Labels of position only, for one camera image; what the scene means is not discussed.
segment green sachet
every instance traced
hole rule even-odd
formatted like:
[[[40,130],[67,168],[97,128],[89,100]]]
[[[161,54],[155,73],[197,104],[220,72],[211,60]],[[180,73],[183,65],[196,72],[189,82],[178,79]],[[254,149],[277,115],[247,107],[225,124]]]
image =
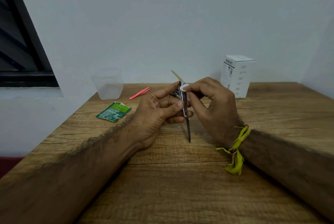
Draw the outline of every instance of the green sachet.
[[[96,117],[116,122],[117,120],[122,118],[125,114],[127,114],[130,110],[131,108],[127,107],[123,103],[114,102],[112,105],[110,105]]]

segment yellow string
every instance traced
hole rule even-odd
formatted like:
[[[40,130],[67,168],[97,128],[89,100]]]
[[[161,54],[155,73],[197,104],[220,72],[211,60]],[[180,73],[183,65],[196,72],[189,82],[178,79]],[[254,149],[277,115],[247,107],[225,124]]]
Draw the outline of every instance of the yellow string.
[[[223,147],[218,147],[216,150],[224,150],[225,152],[232,155],[232,163],[228,164],[227,167],[225,167],[225,170],[230,173],[238,173],[238,175],[241,174],[241,168],[242,164],[244,162],[244,159],[238,150],[238,147],[241,145],[241,143],[247,138],[247,136],[251,133],[251,130],[248,126],[241,127],[242,130],[239,133],[238,138],[234,141],[233,146],[226,150]]]

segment box lid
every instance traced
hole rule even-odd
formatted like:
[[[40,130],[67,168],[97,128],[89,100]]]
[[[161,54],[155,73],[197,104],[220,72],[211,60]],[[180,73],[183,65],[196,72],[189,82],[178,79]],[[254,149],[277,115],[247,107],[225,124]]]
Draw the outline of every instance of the box lid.
[[[235,61],[256,61],[243,55],[226,55],[226,57]]]

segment red object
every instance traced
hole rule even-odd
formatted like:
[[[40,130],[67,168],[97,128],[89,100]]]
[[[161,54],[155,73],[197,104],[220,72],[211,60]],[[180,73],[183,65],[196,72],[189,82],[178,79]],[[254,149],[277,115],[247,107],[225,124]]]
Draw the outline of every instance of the red object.
[[[149,90],[151,90],[150,87],[147,87],[147,88],[143,89],[142,91],[139,91],[136,95],[130,97],[129,99],[134,99],[135,97],[137,97],[137,96],[139,96],[141,94],[144,94],[144,93],[146,93]]]
[[[24,157],[0,157],[0,179],[16,166]]]

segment person's left arm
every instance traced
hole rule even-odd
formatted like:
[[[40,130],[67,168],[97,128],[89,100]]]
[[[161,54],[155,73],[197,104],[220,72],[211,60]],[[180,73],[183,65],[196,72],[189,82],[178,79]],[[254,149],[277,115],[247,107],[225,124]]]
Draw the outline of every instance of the person's left arm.
[[[185,121],[182,101],[164,98],[177,87],[142,97],[127,123],[90,138],[59,162],[13,184],[0,182],[0,223],[71,223],[124,161],[153,144],[162,125]]]

